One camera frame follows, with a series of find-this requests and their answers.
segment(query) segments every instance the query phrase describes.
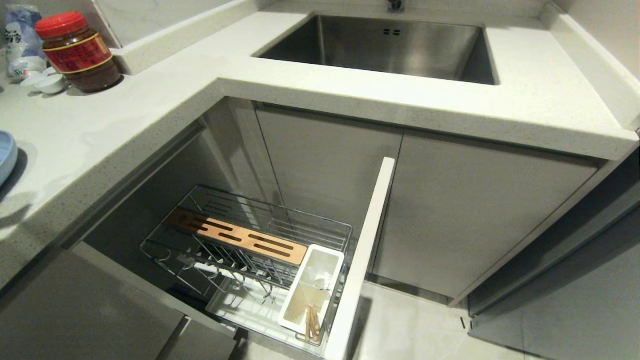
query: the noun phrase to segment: red lid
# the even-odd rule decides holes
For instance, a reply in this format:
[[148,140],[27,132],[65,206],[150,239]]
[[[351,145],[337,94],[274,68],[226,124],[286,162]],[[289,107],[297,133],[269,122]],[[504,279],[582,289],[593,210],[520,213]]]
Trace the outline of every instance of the red lid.
[[79,12],[59,13],[46,17],[36,23],[36,33],[40,38],[57,38],[73,33],[89,26],[84,16]]

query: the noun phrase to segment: kitchen sink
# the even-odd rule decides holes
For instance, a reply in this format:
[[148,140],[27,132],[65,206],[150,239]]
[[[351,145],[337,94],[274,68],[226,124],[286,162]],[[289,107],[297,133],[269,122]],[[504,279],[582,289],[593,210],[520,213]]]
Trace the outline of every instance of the kitchen sink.
[[258,57],[496,85],[476,26],[319,15]]

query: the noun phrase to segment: stainless steel rack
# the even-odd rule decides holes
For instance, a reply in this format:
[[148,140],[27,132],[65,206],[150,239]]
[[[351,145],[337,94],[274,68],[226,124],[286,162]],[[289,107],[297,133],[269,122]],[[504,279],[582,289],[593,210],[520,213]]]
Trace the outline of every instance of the stainless steel rack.
[[[348,250],[352,228],[338,221],[204,185],[195,186],[176,208],[300,245],[317,244],[341,251],[346,255],[343,275],[350,264]],[[274,287],[288,290],[298,273],[296,265],[234,247],[215,238],[185,233],[166,221],[147,236],[140,244],[140,250],[157,266],[208,301],[221,292],[232,290],[244,290],[255,300],[255,292],[250,291],[246,284],[252,282],[255,285],[257,282],[264,290],[258,303],[264,304],[270,298],[274,300],[271,297]],[[345,277],[342,278],[333,298],[334,305],[344,287]],[[332,316],[335,314],[331,312],[326,315],[327,319]]]

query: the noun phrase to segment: open cabinet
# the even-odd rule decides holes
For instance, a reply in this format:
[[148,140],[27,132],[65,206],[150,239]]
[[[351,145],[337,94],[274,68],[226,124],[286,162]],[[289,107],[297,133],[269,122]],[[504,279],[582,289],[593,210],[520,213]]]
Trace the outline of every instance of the open cabinet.
[[[241,327],[299,351],[300,357],[344,359],[395,160],[381,157],[379,164],[380,171],[370,174],[377,180],[367,189],[365,220],[356,225],[361,231],[351,236],[351,225],[340,219],[284,206],[253,105],[225,100],[116,189],[99,218],[69,247],[154,297],[170,297],[165,304],[201,318],[200,324],[228,332]],[[180,227],[176,218],[184,219],[185,211],[199,225]],[[211,225],[215,221],[222,223]],[[204,234],[230,226],[253,231],[254,237],[276,236],[305,251],[320,245],[343,254],[317,341],[278,323],[305,263]]]

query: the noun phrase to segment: jar label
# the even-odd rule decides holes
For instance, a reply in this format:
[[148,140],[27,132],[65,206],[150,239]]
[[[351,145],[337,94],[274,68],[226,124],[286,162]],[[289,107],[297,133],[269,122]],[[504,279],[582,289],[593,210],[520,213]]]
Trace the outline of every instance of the jar label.
[[109,61],[113,55],[104,44],[102,36],[94,36],[76,44],[42,50],[53,67],[62,74],[73,74],[98,67]]

